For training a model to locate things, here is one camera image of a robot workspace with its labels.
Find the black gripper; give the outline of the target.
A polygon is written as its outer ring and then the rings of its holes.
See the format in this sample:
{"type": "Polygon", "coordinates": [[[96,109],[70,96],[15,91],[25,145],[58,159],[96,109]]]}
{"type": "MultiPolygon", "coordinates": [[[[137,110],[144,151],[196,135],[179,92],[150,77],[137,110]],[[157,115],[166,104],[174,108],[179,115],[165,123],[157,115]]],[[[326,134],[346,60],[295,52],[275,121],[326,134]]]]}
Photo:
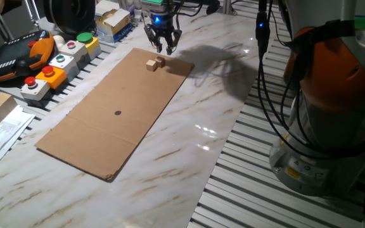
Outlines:
{"type": "Polygon", "coordinates": [[[165,37],[167,42],[166,52],[167,54],[172,54],[182,34],[181,30],[174,30],[172,13],[150,11],[150,19],[151,25],[145,25],[144,31],[151,45],[160,53],[162,51],[162,44],[159,36],[165,37]]]}

